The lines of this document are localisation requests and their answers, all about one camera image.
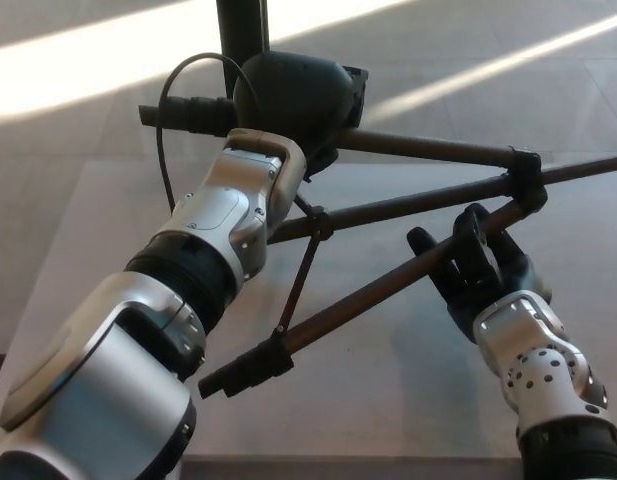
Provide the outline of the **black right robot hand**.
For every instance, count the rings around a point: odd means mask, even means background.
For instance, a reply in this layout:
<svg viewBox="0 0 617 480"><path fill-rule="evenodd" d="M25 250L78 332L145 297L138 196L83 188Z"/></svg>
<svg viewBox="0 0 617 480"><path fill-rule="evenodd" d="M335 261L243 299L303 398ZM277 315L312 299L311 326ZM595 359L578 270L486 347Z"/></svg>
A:
<svg viewBox="0 0 617 480"><path fill-rule="evenodd" d="M488 215L483 205L473 203L457 216L450 257L429 273L449 315L471 343L476 342L475 319L499 299L528 290L552 301L551 288L509 233L483 232L480 224Z"/></svg>

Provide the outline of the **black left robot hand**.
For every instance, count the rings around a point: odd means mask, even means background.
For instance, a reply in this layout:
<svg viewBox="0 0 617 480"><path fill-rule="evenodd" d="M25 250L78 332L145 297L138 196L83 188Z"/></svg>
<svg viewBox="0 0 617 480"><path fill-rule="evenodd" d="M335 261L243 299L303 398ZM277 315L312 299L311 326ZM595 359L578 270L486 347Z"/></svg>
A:
<svg viewBox="0 0 617 480"><path fill-rule="evenodd" d="M338 158L335 137L361 122L369 73L338 62L266 51L243 66L233 91L236 125L293 140L306 161L304 180Z"/></svg>

